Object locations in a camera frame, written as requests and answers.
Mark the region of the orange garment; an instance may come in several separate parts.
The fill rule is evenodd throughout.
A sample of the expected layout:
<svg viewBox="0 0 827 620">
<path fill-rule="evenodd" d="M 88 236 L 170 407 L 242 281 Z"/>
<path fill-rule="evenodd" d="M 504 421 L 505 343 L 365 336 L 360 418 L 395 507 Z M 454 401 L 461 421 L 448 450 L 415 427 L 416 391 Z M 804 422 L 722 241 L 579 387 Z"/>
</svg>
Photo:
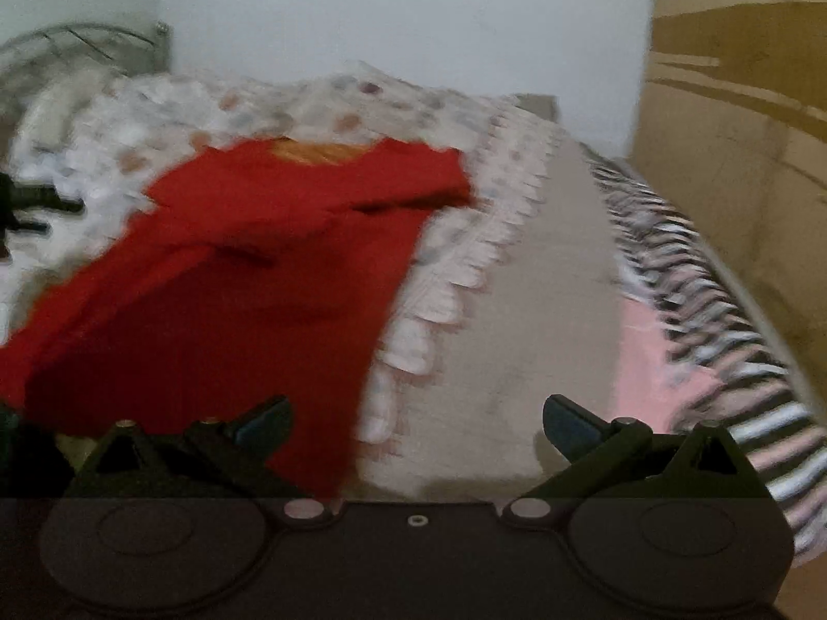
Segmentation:
<svg viewBox="0 0 827 620">
<path fill-rule="evenodd" d="M 282 137 L 273 142 L 270 151 L 279 160 L 297 165 L 342 165 L 363 157 L 372 146 L 345 143 L 299 142 Z"/>
</svg>

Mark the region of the wooden wardrobe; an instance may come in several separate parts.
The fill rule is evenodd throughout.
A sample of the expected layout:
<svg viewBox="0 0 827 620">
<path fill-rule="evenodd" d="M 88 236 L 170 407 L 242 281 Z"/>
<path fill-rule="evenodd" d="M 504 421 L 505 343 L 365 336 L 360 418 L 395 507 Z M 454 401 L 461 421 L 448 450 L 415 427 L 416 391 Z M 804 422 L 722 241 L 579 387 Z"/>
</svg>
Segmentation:
<svg viewBox="0 0 827 620">
<path fill-rule="evenodd" d="M 825 389 L 825 0 L 654 0 L 632 164 Z"/>
</svg>

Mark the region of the red garment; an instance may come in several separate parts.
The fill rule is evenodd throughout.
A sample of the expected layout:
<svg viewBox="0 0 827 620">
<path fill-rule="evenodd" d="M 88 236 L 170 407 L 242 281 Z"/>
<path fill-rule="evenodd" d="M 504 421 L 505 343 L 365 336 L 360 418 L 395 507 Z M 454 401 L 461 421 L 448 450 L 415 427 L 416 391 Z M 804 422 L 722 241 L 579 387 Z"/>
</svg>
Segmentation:
<svg viewBox="0 0 827 620">
<path fill-rule="evenodd" d="M 460 152 L 386 138 L 304 164 L 252 140 L 168 171 L 148 197 L 3 347 L 4 403 L 94 438 L 120 420 L 178 434 L 283 396 L 293 427 L 269 467 L 332 497 L 423 224 L 471 200 Z"/>
</svg>

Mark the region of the metal bed headboard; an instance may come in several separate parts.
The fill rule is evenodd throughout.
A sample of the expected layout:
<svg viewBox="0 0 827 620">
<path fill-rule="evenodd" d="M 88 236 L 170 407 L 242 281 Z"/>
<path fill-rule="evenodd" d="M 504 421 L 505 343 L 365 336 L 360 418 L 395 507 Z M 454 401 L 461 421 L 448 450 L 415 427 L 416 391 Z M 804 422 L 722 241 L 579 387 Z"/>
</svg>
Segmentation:
<svg viewBox="0 0 827 620">
<path fill-rule="evenodd" d="M 2 43 L 2 118 L 20 116 L 49 81 L 87 65 L 126 75 L 170 67 L 171 28 L 157 21 L 150 31 L 104 23 L 64 23 Z"/>
</svg>

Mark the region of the patterned circle print quilt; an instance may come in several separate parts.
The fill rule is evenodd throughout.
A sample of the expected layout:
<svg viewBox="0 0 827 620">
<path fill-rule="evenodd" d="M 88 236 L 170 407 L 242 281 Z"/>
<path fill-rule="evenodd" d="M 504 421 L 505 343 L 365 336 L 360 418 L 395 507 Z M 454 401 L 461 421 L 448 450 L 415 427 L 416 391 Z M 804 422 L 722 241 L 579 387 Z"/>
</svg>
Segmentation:
<svg viewBox="0 0 827 620">
<path fill-rule="evenodd" d="M 148 182 L 197 146 L 252 136 L 367 144 L 382 136 L 458 148 L 469 209 L 436 214 L 374 363 L 348 496 L 471 500 L 533 486 L 562 467 L 544 400 L 607 414 L 621 337 L 610 223 L 585 153 L 548 97 L 421 88 L 362 66 L 272 85 L 192 75 L 121 79 L 87 66 L 6 98 L 10 168 L 87 205 L 45 238 L 17 237 L 2 267 L 14 332 L 55 284 L 146 209 Z"/>
</svg>

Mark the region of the zebra striped pink sheet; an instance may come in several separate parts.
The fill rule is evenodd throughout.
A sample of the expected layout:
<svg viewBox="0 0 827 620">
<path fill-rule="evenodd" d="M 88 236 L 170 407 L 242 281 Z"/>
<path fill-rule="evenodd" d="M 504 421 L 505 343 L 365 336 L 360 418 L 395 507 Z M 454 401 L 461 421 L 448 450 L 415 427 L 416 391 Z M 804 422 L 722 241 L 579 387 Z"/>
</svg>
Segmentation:
<svg viewBox="0 0 827 620">
<path fill-rule="evenodd" d="M 585 154 L 616 237 L 621 286 L 654 341 L 650 424 L 732 434 L 792 529 L 796 564 L 825 552 L 825 428 L 791 367 L 713 268 L 688 217 L 630 168 Z"/>
</svg>

